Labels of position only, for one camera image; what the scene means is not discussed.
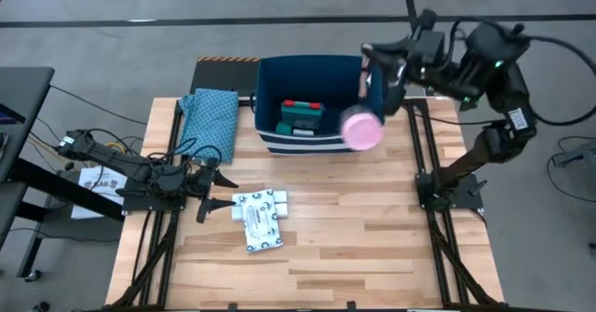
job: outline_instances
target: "yellow cable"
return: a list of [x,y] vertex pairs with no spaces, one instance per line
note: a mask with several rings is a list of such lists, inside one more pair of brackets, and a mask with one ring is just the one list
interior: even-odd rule
[[120,144],[120,143],[116,143],[116,142],[108,142],[105,144],[106,147],[117,147],[118,149],[120,149],[120,153],[125,154],[127,151],[126,149],[124,149],[124,145]]

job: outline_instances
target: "caster wheel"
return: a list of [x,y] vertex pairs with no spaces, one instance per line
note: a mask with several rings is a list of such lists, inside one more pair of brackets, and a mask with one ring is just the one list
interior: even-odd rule
[[33,312],[48,312],[49,304],[47,302],[41,302],[32,309]]
[[43,273],[41,271],[39,271],[39,270],[32,270],[31,271],[31,274],[29,274],[29,276],[27,276],[25,278],[25,282],[26,283],[31,283],[33,281],[36,281],[36,280],[40,279],[42,275],[43,275]]

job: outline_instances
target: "black table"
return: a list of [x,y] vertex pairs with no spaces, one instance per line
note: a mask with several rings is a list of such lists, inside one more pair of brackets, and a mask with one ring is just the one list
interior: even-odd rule
[[[0,125],[0,133],[8,135],[7,145],[0,158],[0,248],[2,248],[16,216],[38,222],[36,227],[38,230],[42,227],[43,222],[56,223],[58,217],[68,219],[68,221],[60,221],[61,224],[58,226],[62,229],[57,230],[48,225],[45,233],[51,235],[60,235],[56,232],[69,229],[69,225],[63,223],[73,222],[68,215],[70,212],[56,213],[47,209],[47,206],[55,201],[52,197],[48,198],[45,207],[22,201],[30,186],[58,197],[62,202],[93,210],[106,218],[114,219],[120,226],[124,222],[122,207],[79,186],[76,183],[77,174],[69,173],[69,181],[19,157],[47,96],[49,82],[53,75],[54,69],[48,67],[0,68],[0,112],[4,112],[15,121],[13,124]],[[75,224],[88,224],[88,222],[82,221]],[[72,229],[71,227],[71,234],[67,236],[77,236],[80,231],[81,229]],[[40,243],[41,237],[34,234],[27,251],[27,257],[23,261],[24,265],[33,263]],[[23,268],[21,265],[19,276],[27,276],[29,270],[30,266]]]

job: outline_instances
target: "orange and black tape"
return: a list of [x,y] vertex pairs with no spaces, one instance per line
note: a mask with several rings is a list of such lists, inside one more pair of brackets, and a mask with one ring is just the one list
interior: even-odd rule
[[199,57],[196,61],[260,61],[260,57]]

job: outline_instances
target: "blue cloth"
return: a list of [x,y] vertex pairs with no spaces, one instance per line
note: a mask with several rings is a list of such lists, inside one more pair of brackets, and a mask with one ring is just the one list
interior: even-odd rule
[[[184,113],[181,143],[196,139],[192,146],[183,145],[181,154],[192,155],[204,145],[213,145],[222,152],[222,162],[232,163],[236,123],[238,116],[238,93],[219,89],[199,88],[194,95],[180,100]],[[211,148],[201,150],[195,158],[218,157]]]

